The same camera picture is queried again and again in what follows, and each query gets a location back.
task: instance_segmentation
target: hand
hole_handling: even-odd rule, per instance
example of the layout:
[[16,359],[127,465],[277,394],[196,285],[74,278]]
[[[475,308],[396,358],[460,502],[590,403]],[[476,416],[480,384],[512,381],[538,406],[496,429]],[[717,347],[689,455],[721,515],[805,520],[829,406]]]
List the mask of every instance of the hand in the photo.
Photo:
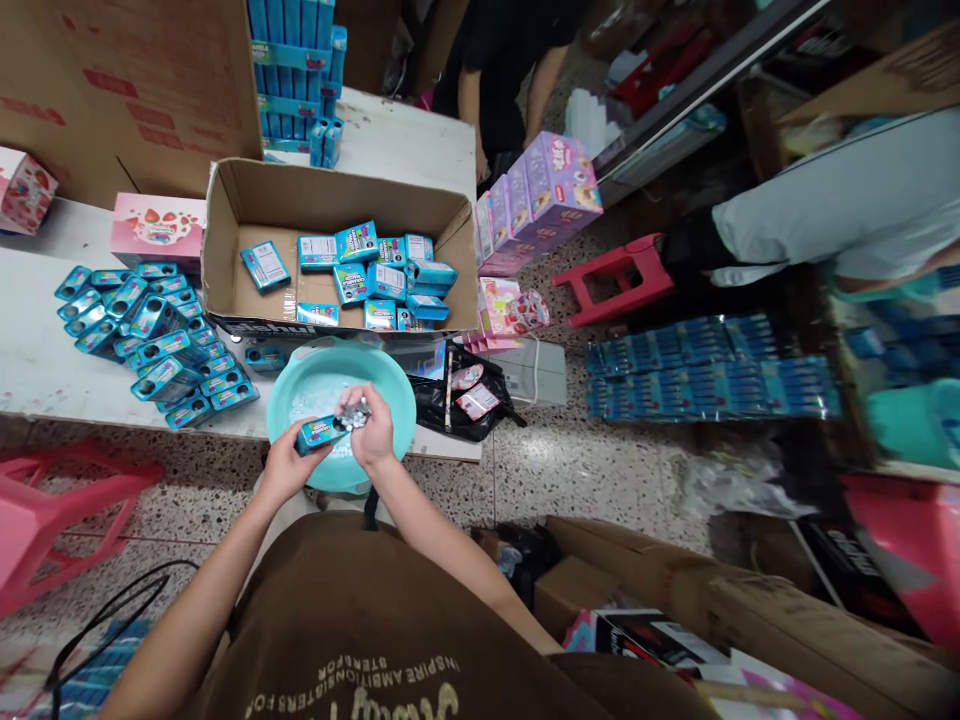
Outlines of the hand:
[[311,417],[298,420],[277,438],[273,447],[270,448],[270,454],[267,455],[263,482],[255,498],[262,498],[278,510],[281,505],[303,489],[310,473],[331,453],[333,443],[321,446],[306,457],[300,457],[300,453],[293,446],[303,424],[316,419]]
[[350,445],[353,456],[360,463],[360,467],[369,474],[371,468],[385,460],[393,459],[393,418],[390,415],[390,406],[380,396],[373,383],[355,385],[343,391],[337,409],[337,415],[343,412],[347,405],[355,405],[360,398],[367,399],[370,408],[370,417],[367,424],[351,432]]

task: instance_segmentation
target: black shirt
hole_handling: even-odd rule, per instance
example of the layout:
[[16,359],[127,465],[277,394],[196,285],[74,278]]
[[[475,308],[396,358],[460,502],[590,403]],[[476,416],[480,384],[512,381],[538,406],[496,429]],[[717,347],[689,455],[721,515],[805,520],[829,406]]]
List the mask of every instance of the black shirt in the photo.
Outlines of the black shirt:
[[586,7],[586,0],[470,0],[434,92],[434,111],[459,117],[460,72],[479,70],[485,152],[521,150],[520,85],[547,50],[573,42]]

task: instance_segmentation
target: table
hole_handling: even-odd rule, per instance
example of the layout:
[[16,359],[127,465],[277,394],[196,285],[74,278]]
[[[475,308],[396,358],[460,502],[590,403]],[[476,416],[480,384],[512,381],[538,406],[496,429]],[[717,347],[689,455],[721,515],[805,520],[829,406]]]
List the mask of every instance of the table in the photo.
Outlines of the table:
[[[474,192],[474,136],[465,123],[344,89],[345,134],[337,170]],[[306,163],[296,153],[275,153]],[[146,429],[166,429],[153,403],[130,393],[134,375],[73,347],[56,314],[53,289],[74,265],[117,267],[110,253],[111,212],[57,199],[35,238],[0,236],[0,413]],[[220,331],[228,347],[237,349]],[[260,400],[222,413],[191,432],[267,439],[273,378],[248,371]],[[417,426],[410,453],[478,462],[481,447]]]

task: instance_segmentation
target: pink plastic stool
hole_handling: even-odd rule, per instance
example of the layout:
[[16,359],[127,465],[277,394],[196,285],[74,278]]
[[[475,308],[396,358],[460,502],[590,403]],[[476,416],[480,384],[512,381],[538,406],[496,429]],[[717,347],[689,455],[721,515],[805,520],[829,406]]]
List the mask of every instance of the pink plastic stool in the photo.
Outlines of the pink plastic stool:
[[[116,475],[62,495],[38,490],[50,467],[63,459],[100,465]],[[127,541],[118,536],[140,493],[163,475],[158,463],[118,462],[91,440],[0,458],[0,618],[123,550]],[[63,530],[117,503],[123,505],[91,555],[75,558],[53,549]],[[44,560],[60,568],[32,582]]]
[[884,577],[937,645],[960,653],[960,487],[884,475],[842,476],[854,519],[899,560]]
[[[570,327],[613,320],[673,292],[673,280],[663,269],[660,253],[655,245],[659,237],[659,233],[646,235],[553,276],[554,285],[569,283],[577,296],[577,302],[580,303],[580,312],[567,318]],[[626,271],[631,269],[640,273],[639,285],[634,286],[627,276]],[[585,282],[590,275],[613,277],[620,286],[620,294],[595,303]]]

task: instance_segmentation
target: teal plastic container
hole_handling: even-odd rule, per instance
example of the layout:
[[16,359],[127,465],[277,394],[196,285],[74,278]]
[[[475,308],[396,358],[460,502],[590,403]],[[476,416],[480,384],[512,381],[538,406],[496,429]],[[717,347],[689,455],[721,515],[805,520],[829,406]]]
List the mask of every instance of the teal plastic container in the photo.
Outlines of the teal plastic container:
[[[270,442],[276,442],[290,427],[294,408],[313,408],[318,416],[331,414],[333,398],[339,398],[344,382],[350,385],[372,382],[383,396],[393,416],[393,453],[398,460],[403,459],[417,426],[417,406],[410,380],[385,352],[336,337],[312,340],[291,354],[267,404]],[[318,397],[323,407],[305,404],[305,399]],[[330,456],[313,471],[307,485],[326,492],[367,492],[369,478],[353,458],[349,443],[349,437],[339,440]]]
[[877,442],[898,460],[960,468],[960,380],[882,390],[867,398]]

